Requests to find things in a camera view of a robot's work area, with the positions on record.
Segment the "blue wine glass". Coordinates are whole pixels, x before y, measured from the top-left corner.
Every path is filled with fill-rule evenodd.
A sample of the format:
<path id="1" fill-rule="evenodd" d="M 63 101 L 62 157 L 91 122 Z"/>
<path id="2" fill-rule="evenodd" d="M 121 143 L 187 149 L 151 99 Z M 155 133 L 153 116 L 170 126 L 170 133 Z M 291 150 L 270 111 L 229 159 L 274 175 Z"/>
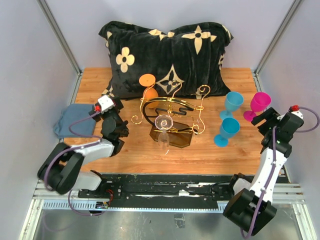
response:
<path id="1" fill-rule="evenodd" d="M 244 97 L 237 91 L 230 91 L 225 98 L 225 110 L 221 111 L 219 117 L 224 120 L 226 118 L 233 118 L 233 112 L 237 111 L 244 103 Z"/>
<path id="2" fill-rule="evenodd" d="M 225 118 L 219 128 L 219 134 L 214 137 L 214 143 L 218 147 L 226 147 L 229 139 L 234 137 L 240 130 L 240 123 L 232 117 Z"/>

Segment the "orange plastic wine glass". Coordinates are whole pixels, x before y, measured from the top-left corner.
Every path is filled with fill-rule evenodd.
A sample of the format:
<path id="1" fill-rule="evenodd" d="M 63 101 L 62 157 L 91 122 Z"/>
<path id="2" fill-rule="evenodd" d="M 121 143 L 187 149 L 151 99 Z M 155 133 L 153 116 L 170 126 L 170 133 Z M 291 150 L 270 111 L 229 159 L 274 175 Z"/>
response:
<path id="1" fill-rule="evenodd" d="M 139 78 L 138 82 L 141 86 L 145 87 L 145 90 L 143 91 L 142 98 L 141 98 L 141 104 L 140 104 L 140 109 L 142 109 L 143 103 L 145 101 L 157 98 L 159 97 L 159 95 L 154 88 L 156 83 L 156 77 L 154 75 L 150 73 L 143 74 Z"/>

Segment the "blue cloth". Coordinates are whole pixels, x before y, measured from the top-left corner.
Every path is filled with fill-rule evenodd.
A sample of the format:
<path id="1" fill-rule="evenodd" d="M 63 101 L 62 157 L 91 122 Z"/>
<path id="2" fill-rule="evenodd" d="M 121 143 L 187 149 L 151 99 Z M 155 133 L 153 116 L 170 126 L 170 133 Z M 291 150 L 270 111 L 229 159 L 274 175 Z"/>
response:
<path id="1" fill-rule="evenodd" d="M 94 135 L 96 121 L 89 118 L 92 104 L 71 104 L 61 114 L 59 120 L 53 127 L 53 132 L 59 139 L 62 138 L 92 138 Z"/>

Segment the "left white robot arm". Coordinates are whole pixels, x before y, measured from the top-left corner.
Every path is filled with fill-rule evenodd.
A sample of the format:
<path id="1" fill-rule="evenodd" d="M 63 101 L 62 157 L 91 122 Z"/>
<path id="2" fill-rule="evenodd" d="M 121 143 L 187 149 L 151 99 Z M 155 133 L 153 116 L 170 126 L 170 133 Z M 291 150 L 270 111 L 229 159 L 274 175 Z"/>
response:
<path id="1" fill-rule="evenodd" d="M 120 117 L 123 107 L 119 97 L 101 96 L 85 119 L 102 121 L 102 135 L 95 135 L 95 141 L 85 144 L 60 142 L 55 146 L 37 172 L 38 179 L 48 191 L 64 195 L 72 190 L 89 190 L 96 198 L 107 193 L 107 185 L 100 173 L 95 170 L 82 172 L 81 168 L 95 160 L 116 156 L 121 151 L 125 144 L 122 139 L 129 135 L 129 122 Z"/>

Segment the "blue wine glass front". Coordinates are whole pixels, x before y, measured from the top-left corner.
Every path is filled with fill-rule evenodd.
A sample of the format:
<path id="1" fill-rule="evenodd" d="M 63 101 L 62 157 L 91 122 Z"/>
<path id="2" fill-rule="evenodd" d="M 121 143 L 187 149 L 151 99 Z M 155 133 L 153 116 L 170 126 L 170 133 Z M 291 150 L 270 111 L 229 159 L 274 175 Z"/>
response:
<path id="1" fill-rule="evenodd" d="M 234 137 L 240 130 L 240 123 L 232 117 L 225 118 L 219 128 L 219 134 L 214 137 L 214 143 L 218 147 L 226 147 L 229 139 Z"/>

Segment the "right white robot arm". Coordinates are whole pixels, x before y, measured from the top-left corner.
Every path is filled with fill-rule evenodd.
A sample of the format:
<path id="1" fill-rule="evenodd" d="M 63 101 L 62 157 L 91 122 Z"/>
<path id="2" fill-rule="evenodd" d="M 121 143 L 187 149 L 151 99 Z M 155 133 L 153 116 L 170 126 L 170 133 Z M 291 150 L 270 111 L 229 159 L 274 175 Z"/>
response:
<path id="1" fill-rule="evenodd" d="M 252 181 L 241 173 L 231 178 L 226 188 L 230 200 L 223 211 L 224 217 L 240 227 L 244 239 L 255 236 L 275 217 L 274 187 L 292 153 L 290 141 L 304 120 L 299 106 L 293 105 L 283 115 L 270 107 L 251 124 L 263 135 L 260 164 Z"/>

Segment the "clear glass wine glass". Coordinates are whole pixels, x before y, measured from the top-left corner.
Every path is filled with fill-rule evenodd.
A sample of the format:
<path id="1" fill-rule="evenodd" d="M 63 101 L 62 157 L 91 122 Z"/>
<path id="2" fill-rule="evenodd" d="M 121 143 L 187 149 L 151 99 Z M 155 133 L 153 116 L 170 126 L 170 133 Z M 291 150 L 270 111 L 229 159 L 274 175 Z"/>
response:
<path id="1" fill-rule="evenodd" d="M 170 146 L 169 130 L 173 127 L 174 121 L 169 115 L 161 114 L 156 117 L 154 124 L 157 130 L 159 130 L 158 145 L 167 154 Z"/>

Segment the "magenta plastic wine glass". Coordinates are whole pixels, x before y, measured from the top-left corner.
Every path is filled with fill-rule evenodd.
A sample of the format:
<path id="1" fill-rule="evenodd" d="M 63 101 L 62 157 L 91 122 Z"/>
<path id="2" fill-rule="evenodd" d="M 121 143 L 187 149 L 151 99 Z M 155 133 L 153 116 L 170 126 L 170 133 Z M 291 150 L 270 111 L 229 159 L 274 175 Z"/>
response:
<path id="1" fill-rule="evenodd" d="M 243 113 L 244 119 L 251 122 L 253 118 L 257 116 L 257 113 L 267 108 L 271 101 L 272 99 L 269 94 L 265 92 L 257 92 L 250 102 L 250 110 Z"/>

